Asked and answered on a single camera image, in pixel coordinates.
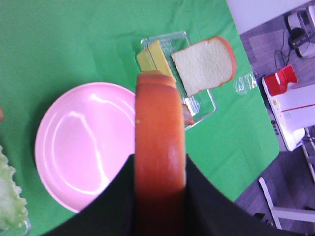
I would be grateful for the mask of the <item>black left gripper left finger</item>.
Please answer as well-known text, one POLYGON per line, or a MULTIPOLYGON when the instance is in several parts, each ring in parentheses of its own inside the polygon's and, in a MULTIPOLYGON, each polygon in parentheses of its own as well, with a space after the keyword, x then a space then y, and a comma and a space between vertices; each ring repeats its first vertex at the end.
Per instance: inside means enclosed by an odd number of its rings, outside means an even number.
POLYGON ((134 155, 114 180, 85 207, 46 236, 132 236, 134 230, 134 155))

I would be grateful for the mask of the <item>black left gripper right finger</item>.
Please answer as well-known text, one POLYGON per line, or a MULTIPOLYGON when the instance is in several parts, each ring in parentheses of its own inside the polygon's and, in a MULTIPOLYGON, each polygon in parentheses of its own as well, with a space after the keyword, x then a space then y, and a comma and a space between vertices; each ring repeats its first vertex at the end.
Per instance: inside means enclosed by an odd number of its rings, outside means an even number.
POLYGON ((200 172, 186 156, 185 235, 288 236, 238 207, 200 172))

